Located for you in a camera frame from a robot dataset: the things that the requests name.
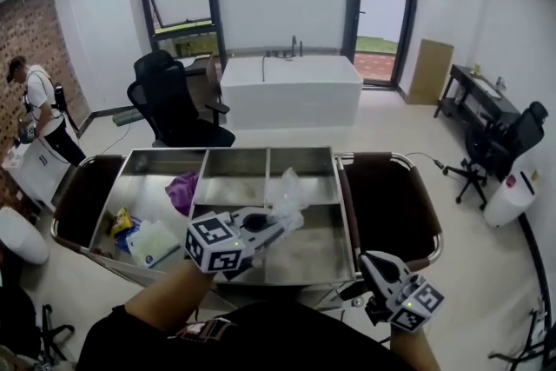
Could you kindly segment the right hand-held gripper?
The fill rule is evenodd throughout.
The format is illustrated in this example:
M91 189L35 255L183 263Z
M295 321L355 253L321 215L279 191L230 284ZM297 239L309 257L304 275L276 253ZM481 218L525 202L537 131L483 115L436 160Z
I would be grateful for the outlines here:
M358 265L371 293L365 311L376 325L387 322L408 333L420 330L443 304L444 295L401 258L381 251L365 251Z

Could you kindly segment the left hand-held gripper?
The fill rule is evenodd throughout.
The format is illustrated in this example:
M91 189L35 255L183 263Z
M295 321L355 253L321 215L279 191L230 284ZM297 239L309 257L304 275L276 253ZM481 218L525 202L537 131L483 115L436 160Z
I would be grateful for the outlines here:
M285 233L265 208L209 212L188 223L184 248L203 273L240 275Z

